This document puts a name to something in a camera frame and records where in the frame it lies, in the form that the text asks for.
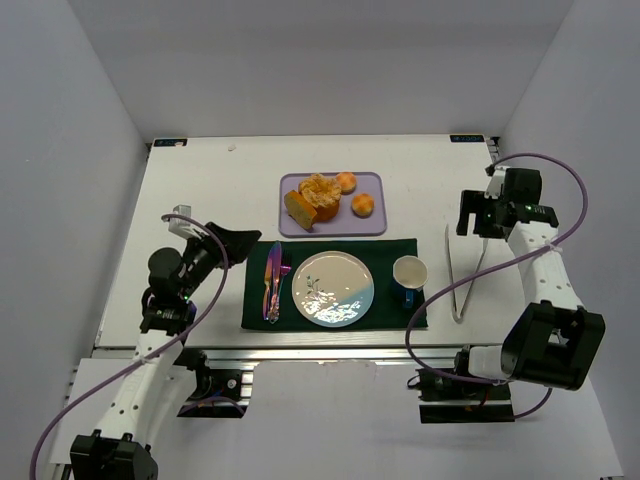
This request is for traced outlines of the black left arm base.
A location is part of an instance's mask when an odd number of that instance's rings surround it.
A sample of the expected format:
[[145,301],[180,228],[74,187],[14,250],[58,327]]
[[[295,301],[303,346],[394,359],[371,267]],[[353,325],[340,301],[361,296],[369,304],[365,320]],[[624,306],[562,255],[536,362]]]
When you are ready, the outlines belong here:
[[195,375],[196,387],[178,413],[182,418],[242,418],[248,406],[243,394],[247,368],[210,360],[204,351],[187,349],[175,362]]

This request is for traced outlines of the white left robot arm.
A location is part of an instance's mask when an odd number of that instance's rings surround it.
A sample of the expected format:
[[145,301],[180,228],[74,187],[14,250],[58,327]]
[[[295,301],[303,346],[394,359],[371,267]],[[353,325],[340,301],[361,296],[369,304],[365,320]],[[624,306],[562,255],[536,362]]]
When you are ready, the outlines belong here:
[[164,219],[186,246],[182,251],[160,248],[148,259],[134,357],[93,432],[72,443],[70,461],[77,479],[157,478],[152,449],[162,425],[208,384],[203,354],[184,346],[205,317],[191,297],[213,270],[228,271],[243,263],[261,237],[258,230],[227,230],[181,214]]

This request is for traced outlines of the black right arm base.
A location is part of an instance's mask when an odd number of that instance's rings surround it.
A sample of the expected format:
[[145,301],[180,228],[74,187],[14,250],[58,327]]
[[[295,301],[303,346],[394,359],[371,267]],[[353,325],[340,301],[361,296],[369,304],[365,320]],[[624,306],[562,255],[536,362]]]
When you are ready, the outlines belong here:
[[511,390],[504,380],[472,381],[469,371],[471,347],[456,353],[453,366],[438,370],[417,361],[416,375],[407,388],[421,401],[423,424],[472,424],[514,422]]

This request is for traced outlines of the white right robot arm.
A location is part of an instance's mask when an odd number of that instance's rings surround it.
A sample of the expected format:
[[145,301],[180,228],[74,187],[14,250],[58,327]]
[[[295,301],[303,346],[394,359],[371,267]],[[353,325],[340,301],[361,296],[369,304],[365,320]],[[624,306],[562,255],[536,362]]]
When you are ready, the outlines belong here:
[[526,307],[500,346],[470,348],[469,374],[579,389],[605,333],[602,315],[586,310],[553,242],[558,219],[540,203],[539,171],[499,167],[485,191],[465,190],[456,232],[500,239],[518,258]]

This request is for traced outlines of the steel tongs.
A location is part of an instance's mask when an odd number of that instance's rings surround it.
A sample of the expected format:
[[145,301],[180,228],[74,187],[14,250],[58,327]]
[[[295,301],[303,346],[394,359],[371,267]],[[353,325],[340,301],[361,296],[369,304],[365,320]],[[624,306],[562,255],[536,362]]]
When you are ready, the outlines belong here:
[[[484,265],[488,240],[476,237],[458,238],[450,225],[444,228],[444,252],[448,278],[451,284],[479,272]],[[474,280],[450,292],[451,316],[462,324],[473,298]]]

